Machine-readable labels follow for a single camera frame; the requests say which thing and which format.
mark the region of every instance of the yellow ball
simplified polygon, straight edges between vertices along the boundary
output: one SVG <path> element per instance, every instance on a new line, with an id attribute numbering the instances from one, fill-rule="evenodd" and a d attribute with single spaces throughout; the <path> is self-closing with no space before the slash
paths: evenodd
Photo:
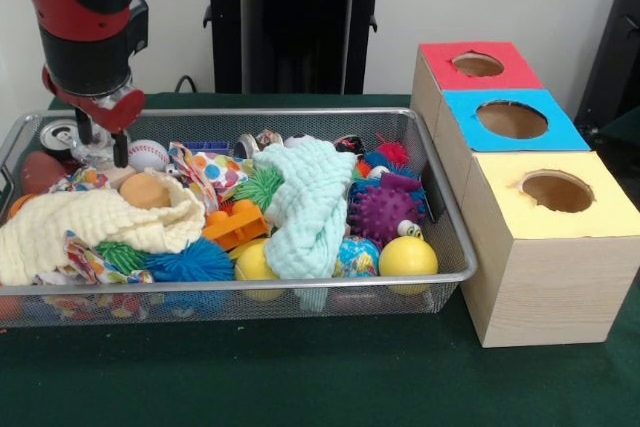
<path id="1" fill-rule="evenodd" d="M 278 280 L 271 267 L 267 265 L 263 242 L 255 242 L 242 252 L 236 261 L 236 280 Z M 243 294 L 252 300 L 268 302 L 282 295 L 284 290 L 245 290 Z"/>
<path id="2" fill-rule="evenodd" d="M 382 249 L 380 275 L 433 275 L 438 273 L 438 258 L 431 246 L 417 237 L 398 237 Z M 418 295 L 428 284 L 389 286 L 401 295 Z"/>

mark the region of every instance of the wooden box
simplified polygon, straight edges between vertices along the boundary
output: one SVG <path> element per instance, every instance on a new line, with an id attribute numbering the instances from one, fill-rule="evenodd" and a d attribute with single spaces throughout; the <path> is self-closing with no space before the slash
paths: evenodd
<path id="1" fill-rule="evenodd" d="M 640 265 L 640 214 L 596 153 L 475 154 L 462 212 L 484 347 L 606 340 Z"/>
<path id="2" fill-rule="evenodd" d="M 509 42 L 422 44 L 418 49 L 411 108 L 435 136 L 446 90 L 541 89 L 527 61 Z"/>
<path id="3" fill-rule="evenodd" d="M 546 90 L 445 91 L 434 143 L 456 200 L 473 152 L 589 151 Z"/>

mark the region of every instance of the metal mesh basket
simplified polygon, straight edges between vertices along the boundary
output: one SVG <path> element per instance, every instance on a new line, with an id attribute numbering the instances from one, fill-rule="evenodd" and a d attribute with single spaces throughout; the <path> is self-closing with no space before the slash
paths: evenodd
<path id="1" fill-rule="evenodd" d="M 24 157 L 39 149 L 43 125 L 70 112 L 29 115 L 13 127 L 0 151 L 2 215 L 20 195 Z M 233 140 L 264 128 L 283 137 L 308 133 L 335 139 L 353 134 L 377 145 L 376 134 L 401 142 L 415 173 L 429 171 L 435 222 L 423 230 L 439 260 L 431 276 L 255 282 L 156 283 L 102 286 L 0 288 L 0 325 L 90 325 L 107 323 L 237 320 L 363 314 L 434 313 L 459 282 L 476 269 L 476 258 L 453 194 L 422 119 L 413 111 L 383 109 L 234 109 L 146 111 L 131 127 L 134 139 Z"/>

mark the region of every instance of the black cable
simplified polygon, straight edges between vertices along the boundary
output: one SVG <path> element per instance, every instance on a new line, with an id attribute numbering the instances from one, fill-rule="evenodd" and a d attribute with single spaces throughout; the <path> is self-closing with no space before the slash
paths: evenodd
<path id="1" fill-rule="evenodd" d="M 198 92 L 198 88 L 196 87 L 196 83 L 188 75 L 183 75 L 182 77 L 180 77 L 180 80 L 178 81 L 178 85 L 176 85 L 176 89 L 174 90 L 174 92 L 175 93 L 180 92 L 180 89 L 182 89 L 182 85 L 185 82 L 187 82 L 189 84 L 189 86 L 191 87 L 191 92 L 193 92 L 194 94 Z"/>

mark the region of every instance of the orange plastic toy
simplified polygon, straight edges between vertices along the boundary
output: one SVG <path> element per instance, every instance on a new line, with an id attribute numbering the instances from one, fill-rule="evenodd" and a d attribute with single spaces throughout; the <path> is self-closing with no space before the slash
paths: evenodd
<path id="1" fill-rule="evenodd" d="M 231 211 L 231 216 L 223 211 L 210 214 L 202 235 L 224 250 L 231 250 L 267 233 L 262 212 L 250 200 L 236 202 Z"/>
<path id="2" fill-rule="evenodd" d="M 9 219 L 13 219 L 18 213 L 18 211 L 22 208 L 22 206 L 35 197 L 37 197 L 36 194 L 27 194 L 27 195 L 23 195 L 18 200 L 16 200 L 11 206 L 11 209 L 9 209 L 9 215 L 8 215 Z"/>

